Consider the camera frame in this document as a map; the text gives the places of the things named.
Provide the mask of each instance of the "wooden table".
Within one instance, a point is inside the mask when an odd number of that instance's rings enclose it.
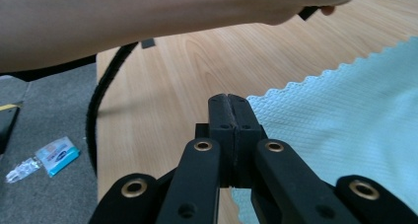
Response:
[[[125,175],[159,178],[176,167],[195,123],[208,120],[210,97],[263,95],[411,36],[418,36],[418,0],[353,0],[331,17],[159,37],[155,47],[137,47],[100,109],[99,199]],[[114,53],[99,54],[99,77]],[[224,190],[219,223],[238,223],[237,214]]]

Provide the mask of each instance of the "gray fabric surface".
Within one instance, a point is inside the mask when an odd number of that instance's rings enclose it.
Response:
[[[85,120],[96,86],[96,65],[25,83],[0,78],[0,106],[23,101],[0,161],[0,223],[87,223],[97,206],[97,179],[85,140]],[[6,184],[17,164],[40,147],[68,136],[80,157],[50,178],[46,171]]]

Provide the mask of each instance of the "black cable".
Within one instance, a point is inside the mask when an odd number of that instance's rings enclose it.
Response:
[[[113,60],[108,65],[107,70],[104,73],[104,76],[101,78],[98,86],[96,87],[95,92],[92,95],[90,100],[89,109],[87,111],[87,120],[86,120],[86,139],[87,145],[89,147],[90,162],[92,163],[95,173],[98,171],[97,164],[97,143],[96,143],[96,120],[98,117],[99,107],[101,105],[102,99],[105,96],[107,88],[110,86],[120,67],[122,66],[125,59],[129,56],[132,50],[138,42],[130,43],[122,46],[114,56]]]

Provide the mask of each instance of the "light blue cloth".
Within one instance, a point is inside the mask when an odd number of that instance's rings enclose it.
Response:
[[[418,37],[247,99],[268,136],[324,181],[368,177],[418,213]],[[240,220],[256,223],[249,190],[233,198]]]

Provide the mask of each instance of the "black object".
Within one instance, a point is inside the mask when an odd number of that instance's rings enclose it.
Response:
[[[0,107],[0,159],[6,151],[7,142],[12,133],[20,108],[16,105]]]
[[[319,7],[317,6],[308,6],[305,7],[300,13],[299,13],[299,17],[301,17],[301,19],[303,19],[304,21],[306,21],[311,15],[313,15],[316,10],[318,10]]]
[[[324,183],[287,143],[268,139],[247,100],[209,100],[175,170],[116,182],[90,223],[216,223],[220,187],[251,188],[260,223],[418,223],[379,184],[359,176]]]
[[[102,99],[105,96],[105,92],[107,88],[110,86],[111,82],[113,81],[114,77],[116,77],[117,72],[119,71],[120,67],[122,67],[123,62],[132,52],[132,50],[136,47],[138,42],[133,42],[127,45],[122,46],[111,60],[109,66],[107,67],[106,71],[104,72],[104,76],[102,76],[101,80],[99,81],[98,86],[95,89],[95,92],[92,95],[92,98],[89,103],[89,108],[87,110],[87,118],[86,118],[86,140],[87,145],[89,147],[89,155],[90,161],[92,163],[93,169],[95,173],[98,170],[97,165],[97,143],[96,143],[96,120],[98,118],[98,111],[101,105]]]
[[[153,38],[149,38],[149,39],[145,39],[141,41],[142,48],[149,48],[153,46],[156,46],[156,42],[154,41]]]

